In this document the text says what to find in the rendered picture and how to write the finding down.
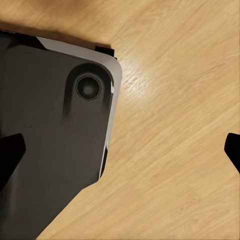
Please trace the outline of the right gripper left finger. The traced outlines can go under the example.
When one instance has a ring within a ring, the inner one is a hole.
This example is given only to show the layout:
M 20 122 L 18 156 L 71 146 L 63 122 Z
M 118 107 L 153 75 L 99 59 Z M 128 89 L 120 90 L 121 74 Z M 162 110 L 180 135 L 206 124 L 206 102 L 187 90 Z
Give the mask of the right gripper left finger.
M 0 138 L 0 193 L 26 152 L 21 133 Z

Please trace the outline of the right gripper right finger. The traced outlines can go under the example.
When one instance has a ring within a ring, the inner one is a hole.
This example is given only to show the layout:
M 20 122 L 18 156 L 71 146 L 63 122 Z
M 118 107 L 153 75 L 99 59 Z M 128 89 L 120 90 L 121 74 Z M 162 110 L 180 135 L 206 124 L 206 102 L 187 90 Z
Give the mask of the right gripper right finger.
M 240 173 L 240 135 L 229 133 L 225 142 L 224 151 Z

